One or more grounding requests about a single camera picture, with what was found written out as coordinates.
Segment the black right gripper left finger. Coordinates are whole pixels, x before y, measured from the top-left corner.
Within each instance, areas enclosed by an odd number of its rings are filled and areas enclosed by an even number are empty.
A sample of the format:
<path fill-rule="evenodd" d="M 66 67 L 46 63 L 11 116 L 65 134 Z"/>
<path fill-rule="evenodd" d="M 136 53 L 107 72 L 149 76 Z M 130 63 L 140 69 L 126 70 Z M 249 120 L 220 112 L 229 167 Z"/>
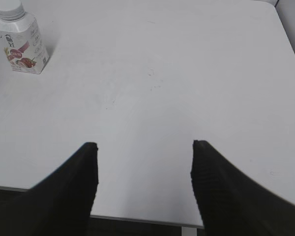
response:
<path fill-rule="evenodd" d="M 84 143 L 39 184 L 0 206 L 0 236 L 84 236 L 98 180 L 98 147 Z"/>

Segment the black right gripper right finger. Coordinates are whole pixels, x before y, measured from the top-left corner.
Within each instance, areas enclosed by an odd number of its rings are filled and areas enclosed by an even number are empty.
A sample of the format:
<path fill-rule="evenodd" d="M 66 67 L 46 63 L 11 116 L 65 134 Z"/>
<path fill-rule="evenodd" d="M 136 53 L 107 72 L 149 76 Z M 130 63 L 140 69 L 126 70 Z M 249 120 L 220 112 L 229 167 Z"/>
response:
<path fill-rule="evenodd" d="M 209 142 L 193 142 L 191 183 L 207 236 L 295 236 L 295 205 L 249 178 Z"/>

